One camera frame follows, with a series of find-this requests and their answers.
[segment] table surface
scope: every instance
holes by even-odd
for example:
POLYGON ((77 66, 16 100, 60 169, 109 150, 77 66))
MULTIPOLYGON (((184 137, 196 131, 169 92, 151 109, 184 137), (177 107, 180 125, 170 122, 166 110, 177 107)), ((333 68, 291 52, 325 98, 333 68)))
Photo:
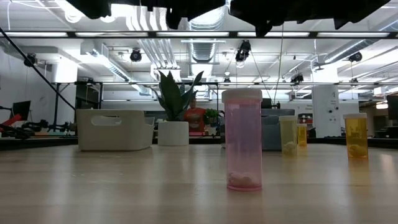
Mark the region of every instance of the table surface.
POLYGON ((398 222, 396 150, 349 161, 344 146, 311 144, 298 159, 262 156, 263 190, 235 192, 220 145, 2 151, 0 223, 398 222))

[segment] small potted plant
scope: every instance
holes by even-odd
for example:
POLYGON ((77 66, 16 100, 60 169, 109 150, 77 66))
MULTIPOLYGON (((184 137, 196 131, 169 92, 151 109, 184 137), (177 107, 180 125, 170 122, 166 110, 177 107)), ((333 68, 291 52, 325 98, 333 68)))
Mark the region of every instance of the small potted plant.
POLYGON ((183 114, 187 110, 196 92, 193 87, 197 85, 203 72, 199 73, 188 91, 179 88, 173 79, 171 72, 165 76, 160 73, 160 94, 156 91, 159 104, 167 115, 167 121, 158 125, 157 143, 160 146, 186 146, 189 145, 189 125, 183 121, 183 114))
POLYGON ((209 135, 216 135, 217 133, 217 118, 218 118, 218 111, 214 109, 206 109, 205 112, 205 124, 206 129, 209 135))

